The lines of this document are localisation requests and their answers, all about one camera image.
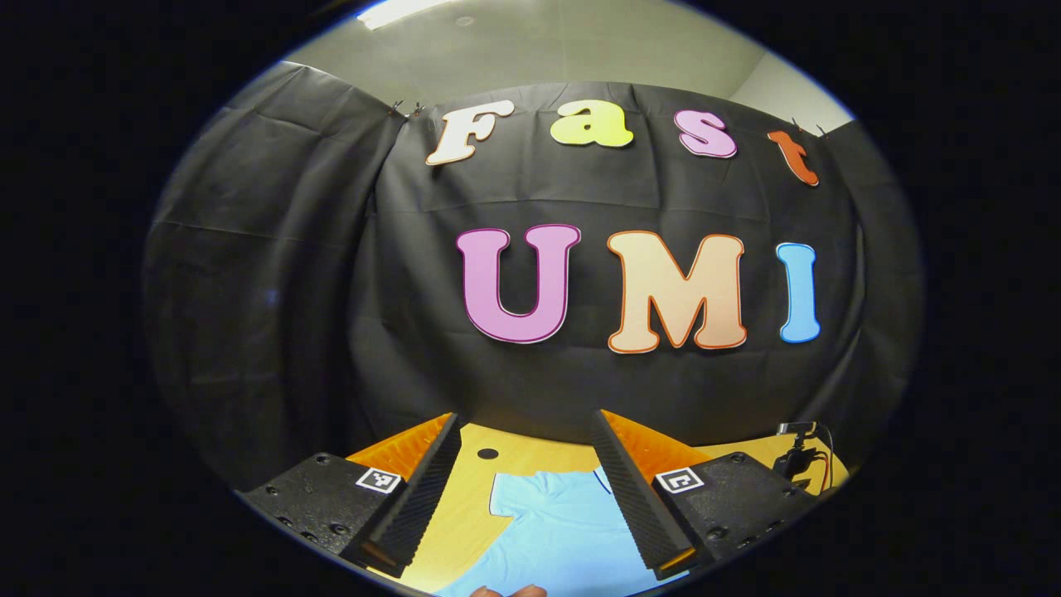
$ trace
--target yellow letter a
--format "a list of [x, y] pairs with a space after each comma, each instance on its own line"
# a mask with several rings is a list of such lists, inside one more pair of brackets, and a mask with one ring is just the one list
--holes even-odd
[[[589, 113], [578, 113], [586, 110]], [[609, 147], [621, 147], [633, 140], [633, 133], [626, 129], [626, 112], [611, 102], [568, 102], [556, 112], [563, 118], [554, 122], [549, 131], [563, 144], [585, 145], [595, 142]]]

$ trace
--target wall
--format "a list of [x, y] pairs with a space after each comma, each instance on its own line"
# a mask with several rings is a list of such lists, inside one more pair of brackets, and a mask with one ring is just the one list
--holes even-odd
[[854, 117], [818, 84], [777, 54], [766, 52], [730, 101], [777, 116], [796, 119], [806, 131], [821, 136]]

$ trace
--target screw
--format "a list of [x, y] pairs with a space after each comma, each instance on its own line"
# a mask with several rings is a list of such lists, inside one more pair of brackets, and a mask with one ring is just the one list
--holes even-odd
[[708, 531], [708, 539], [710, 539], [711, 541], [716, 541], [726, 537], [728, 532], [729, 531], [726, 530], [726, 527], [714, 527], [713, 529]]

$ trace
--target hand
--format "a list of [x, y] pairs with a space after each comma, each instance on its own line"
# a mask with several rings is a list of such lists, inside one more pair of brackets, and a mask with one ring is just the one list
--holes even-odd
[[[546, 597], [549, 594], [540, 586], [528, 584], [523, 589], [512, 593], [510, 597]], [[486, 586], [480, 586], [472, 592], [471, 597], [505, 597], [497, 591], [490, 591]]]

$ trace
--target wooden table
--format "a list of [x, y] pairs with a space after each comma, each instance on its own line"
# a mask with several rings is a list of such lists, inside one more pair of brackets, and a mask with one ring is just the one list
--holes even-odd
[[[406, 586], [434, 593], [460, 578], [508, 527], [512, 519], [493, 516], [487, 510], [493, 476], [497, 473], [530, 476], [539, 471], [552, 473], [590, 472], [601, 466], [593, 446], [539, 440], [467, 424], [460, 429], [462, 447], [453, 473], [438, 503], [435, 515], [423, 534], [413, 564], [400, 579], [369, 568], [372, 573]], [[700, 446], [696, 450], [711, 458], [744, 452], [766, 467], [773, 467], [779, 456], [793, 447], [795, 436], [770, 436], [759, 440]], [[825, 451], [818, 439], [806, 440], [805, 447]], [[485, 460], [477, 456], [483, 449], [498, 451], [498, 457]], [[840, 459], [833, 459], [834, 487], [848, 477]], [[794, 481], [811, 479], [807, 491], [817, 495], [825, 472], [824, 462], [813, 462], [806, 473]]]

